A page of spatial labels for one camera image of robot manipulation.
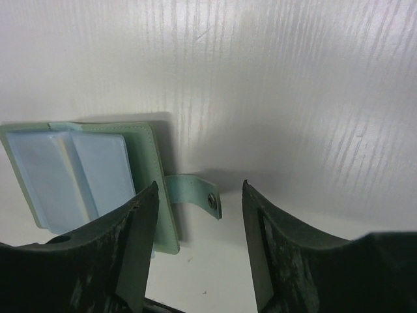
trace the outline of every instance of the wood grain texture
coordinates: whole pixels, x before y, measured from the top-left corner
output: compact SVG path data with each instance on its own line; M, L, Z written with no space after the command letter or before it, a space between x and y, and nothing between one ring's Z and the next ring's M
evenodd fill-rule
M4 0L0 119L166 112L177 171L199 172L230 192L220 224L187 210L193 240L185 255L202 253L201 266L202 255L211 252L196 246L208 236L208 250L233 251L232 263L245 257L239 268L249 273L240 207L244 179L277 206L338 236L416 229L416 5ZM17 216L15 225L23 225L30 218L25 207L8 211L24 202L3 151L0 157L0 214L3 220ZM13 241L11 227L3 227L2 238ZM160 270L166 262L161 257L152 264ZM167 271L185 273L175 266ZM199 279L185 289L192 292L208 278ZM179 300L185 295L169 304L195 311ZM199 305L223 303L221 297L220 291L200 296ZM250 299L226 308L251 312L244 309L254 307Z

